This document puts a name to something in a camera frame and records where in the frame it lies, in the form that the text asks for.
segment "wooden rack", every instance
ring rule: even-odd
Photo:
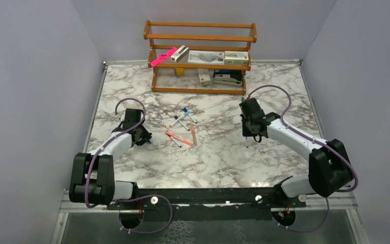
[[[152,27],[155,26],[166,26],[167,28],[172,28],[173,26],[179,26],[180,28],[227,28],[227,29],[245,29],[249,30],[247,36],[236,36],[236,35],[192,35],[192,34],[157,34],[153,33]],[[153,81],[152,81],[152,91],[154,92],[171,92],[171,93],[197,93],[197,94],[237,94],[244,95],[246,94],[246,71],[250,70],[251,59],[250,59],[250,46],[252,43],[256,42],[256,26],[255,24],[211,24],[211,23],[184,23],[184,22],[150,22],[146,21],[144,27],[144,39],[149,40],[150,42],[150,51],[148,66],[152,68],[150,63],[157,59],[159,54],[167,52],[173,47],[179,48],[180,45],[158,45],[155,44],[155,40],[199,40],[199,41],[222,41],[222,42],[245,42],[245,47],[232,47],[232,46],[193,46],[186,45],[190,50],[200,50],[200,51],[246,51],[249,54],[249,62],[247,65],[209,65],[209,64],[192,64],[188,63],[188,55],[180,60],[178,63],[173,62],[170,59],[166,59],[160,64],[153,67]],[[193,85],[187,85],[189,76],[181,77],[172,77],[171,72],[166,70],[171,70],[170,68],[185,68],[185,69],[226,69],[226,70],[241,70],[243,73],[243,84],[241,87],[230,87],[226,85],[213,84],[211,87],[201,87],[197,86],[198,75],[194,75],[194,72],[188,72],[192,79]],[[159,80],[164,80],[167,85],[159,84]],[[186,85],[184,87],[180,86],[180,81],[184,80]]]

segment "white knob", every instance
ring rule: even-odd
[[[153,205],[157,204],[157,201],[158,201],[157,197],[152,197],[152,198],[150,198],[150,202],[151,202]]]
[[[299,195],[299,196],[298,196],[298,200],[299,200],[300,202],[306,202],[306,195]]]
[[[257,195],[257,196],[255,197],[255,201],[256,201],[257,203],[262,203],[262,196]]]

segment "blue marker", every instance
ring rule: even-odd
[[[186,108],[183,108],[183,111],[184,111],[184,115],[186,116],[189,116],[190,119],[192,119],[192,121],[195,123],[195,124],[198,124],[198,122],[192,117],[192,115],[190,115],[189,111],[186,109]]]

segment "yellow object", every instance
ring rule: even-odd
[[[176,71],[176,75],[180,76],[180,75],[183,75],[184,68],[175,68],[175,71]]]

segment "marble surface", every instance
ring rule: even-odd
[[[241,96],[165,94],[151,91],[153,71],[147,65],[109,66],[88,149],[98,147],[118,126],[120,117],[114,107],[123,98],[141,100],[147,109],[144,126],[153,133],[153,144],[134,146],[114,162],[116,180],[135,181],[142,188],[229,188],[268,187],[282,179],[305,173],[308,163],[286,146],[271,139],[261,143],[241,134]],[[285,116],[294,126],[319,136],[312,107],[297,65],[253,64],[247,73],[247,93],[263,84],[275,84],[292,96],[292,107]],[[281,111],[287,98],[273,88],[257,91],[265,113]],[[165,134],[174,115],[186,107],[199,121],[196,126],[198,147],[178,148]],[[123,103],[118,111],[139,108],[135,102]],[[192,121],[186,117],[188,126]],[[191,133],[180,125],[171,130],[192,141]]]

